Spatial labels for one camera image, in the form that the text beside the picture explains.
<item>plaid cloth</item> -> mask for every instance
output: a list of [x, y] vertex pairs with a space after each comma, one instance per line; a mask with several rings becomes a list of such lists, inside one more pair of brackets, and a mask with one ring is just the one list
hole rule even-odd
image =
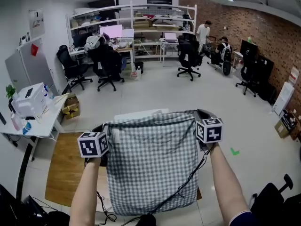
[[[158, 113], [108, 122], [110, 200], [116, 214], [154, 210], [187, 181], [198, 165], [193, 111]], [[198, 174], [156, 212], [185, 207], [197, 199]]]

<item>red brick wall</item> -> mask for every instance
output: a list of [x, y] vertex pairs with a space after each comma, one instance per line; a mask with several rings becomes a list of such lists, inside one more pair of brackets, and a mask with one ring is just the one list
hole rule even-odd
[[[301, 72], [301, 28], [280, 17], [264, 12], [224, 6], [208, 0], [179, 0], [179, 5], [197, 4], [197, 27], [210, 20], [210, 36], [227, 36], [233, 49], [240, 50], [241, 40], [250, 36], [261, 55], [274, 62], [269, 78], [279, 94], [291, 68]], [[298, 79], [288, 108], [301, 114], [301, 78]]]

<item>green floor marker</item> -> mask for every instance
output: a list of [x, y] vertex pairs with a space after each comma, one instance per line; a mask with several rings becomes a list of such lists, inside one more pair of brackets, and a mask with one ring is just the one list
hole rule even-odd
[[231, 147], [231, 152], [233, 156], [237, 156], [239, 154], [239, 151], [234, 151], [234, 149]]

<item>printer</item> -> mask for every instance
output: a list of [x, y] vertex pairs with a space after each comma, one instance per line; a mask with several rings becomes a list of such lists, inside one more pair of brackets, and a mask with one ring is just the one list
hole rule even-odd
[[18, 99], [12, 101], [14, 109], [22, 118], [42, 115], [46, 108], [46, 98], [43, 93], [44, 83], [25, 87], [18, 93]]

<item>poster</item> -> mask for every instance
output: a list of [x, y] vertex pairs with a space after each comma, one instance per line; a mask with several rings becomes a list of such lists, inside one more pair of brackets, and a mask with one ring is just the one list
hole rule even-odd
[[43, 10], [29, 11], [30, 35], [31, 40], [45, 33]]

